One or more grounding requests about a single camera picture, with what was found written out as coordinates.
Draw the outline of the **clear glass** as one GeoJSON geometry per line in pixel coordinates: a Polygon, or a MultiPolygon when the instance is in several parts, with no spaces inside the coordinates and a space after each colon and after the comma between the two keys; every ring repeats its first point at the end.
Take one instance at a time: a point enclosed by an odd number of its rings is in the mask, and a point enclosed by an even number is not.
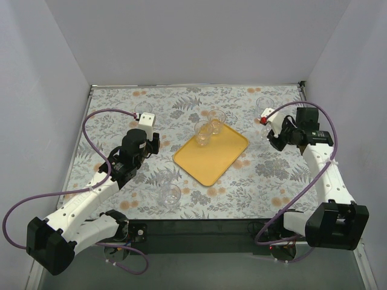
{"type": "Polygon", "coordinates": [[[267,108],[273,108],[275,105],[274,101],[269,97],[259,97],[256,100],[255,105],[255,117],[259,120],[261,118],[262,113],[267,108]]]}
{"type": "Polygon", "coordinates": [[[158,202],[166,208],[177,208],[180,204],[181,190],[179,186],[164,183],[160,187],[158,202]]]}
{"type": "Polygon", "coordinates": [[[226,114],[222,110],[214,109],[209,112],[207,118],[213,126],[213,134],[218,135],[226,121],[226,114]]]}
{"type": "Polygon", "coordinates": [[[143,101],[135,106],[134,112],[136,113],[137,118],[139,118],[143,113],[152,113],[152,105],[143,101]]]}

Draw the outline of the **clear glass mid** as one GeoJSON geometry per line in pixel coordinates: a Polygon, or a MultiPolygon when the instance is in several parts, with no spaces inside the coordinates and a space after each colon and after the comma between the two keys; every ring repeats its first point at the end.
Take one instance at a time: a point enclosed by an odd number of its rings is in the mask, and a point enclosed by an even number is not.
{"type": "Polygon", "coordinates": [[[201,120],[194,126],[194,131],[197,144],[206,146],[210,142],[213,133],[213,125],[209,121],[201,120]]]}
{"type": "Polygon", "coordinates": [[[261,128],[261,131],[260,131],[260,136],[261,136],[261,139],[262,140],[268,140],[268,134],[269,132],[271,131],[271,126],[270,125],[267,125],[267,126],[263,126],[261,128]]]}

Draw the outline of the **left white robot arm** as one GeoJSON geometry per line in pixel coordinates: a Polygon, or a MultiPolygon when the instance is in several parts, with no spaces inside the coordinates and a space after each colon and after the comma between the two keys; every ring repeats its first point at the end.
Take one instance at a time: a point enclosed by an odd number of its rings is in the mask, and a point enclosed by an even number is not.
{"type": "Polygon", "coordinates": [[[143,162],[158,154],[160,135],[131,129],[99,167],[84,193],[71,198],[45,219],[34,218],[27,226],[26,252],[56,276],[64,272],[76,254],[104,240],[124,242],[132,235],[129,219],[116,210],[106,211],[89,222],[88,217],[118,193],[143,162]]]}

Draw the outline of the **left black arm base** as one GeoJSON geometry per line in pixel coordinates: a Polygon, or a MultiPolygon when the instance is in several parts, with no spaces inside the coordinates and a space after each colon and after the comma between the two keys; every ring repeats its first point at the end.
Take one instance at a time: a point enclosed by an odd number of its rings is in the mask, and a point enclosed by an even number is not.
{"type": "MultiPolygon", "coordinates": [[[[126,235],[121,238],[109,238],[102,241],[102,243],[109,243],[114,245],[124,245],[126,247],[136,246],[141,243],[145,243],[147,240],[148,226],[144,223],[134,223],[128,226],[126,235]]],[[[115,262],[124,261],[132,251],[118,248],[111,248],[105,246],[103,249],[104,255],[107,259],[115,262]]]]}

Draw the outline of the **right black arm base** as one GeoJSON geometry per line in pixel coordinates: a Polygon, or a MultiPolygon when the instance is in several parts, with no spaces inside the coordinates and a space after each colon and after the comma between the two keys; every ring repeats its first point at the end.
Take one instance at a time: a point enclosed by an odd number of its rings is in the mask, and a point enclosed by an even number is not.
{"type": "Polygon", "coordinates": [[[275,222],[263,232],[263,234],[259,238],[259,241],[268,242],[271,240],[286,239],[293,236],[296,236],[296,238],[281,242],[276,245],[271,244],[268,246],[270,254],[273,256],[274,259],[289,262],[296,258],[296,241],[298,238],[297,234],[292,231],[281,228],[280,224],[275,222]]]}

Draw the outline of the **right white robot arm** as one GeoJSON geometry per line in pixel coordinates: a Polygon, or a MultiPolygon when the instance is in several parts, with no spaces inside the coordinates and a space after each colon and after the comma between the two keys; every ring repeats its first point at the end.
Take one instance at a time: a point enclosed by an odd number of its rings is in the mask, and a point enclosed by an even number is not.
{"type": "Polygon", "coordinates": [[[287,210],[279,219],[281,227],[304,236],[311,247],[354,250],[362,237],[369,211],[349,193],[333,157],[334,141],[320,129],[318,108],[297,108],[290,118],[272,108],[261,114],[271,130],[270,144],[278,151],[294,145],[306,162],[316,183],[317,208],[312,213],[287,210]]]}

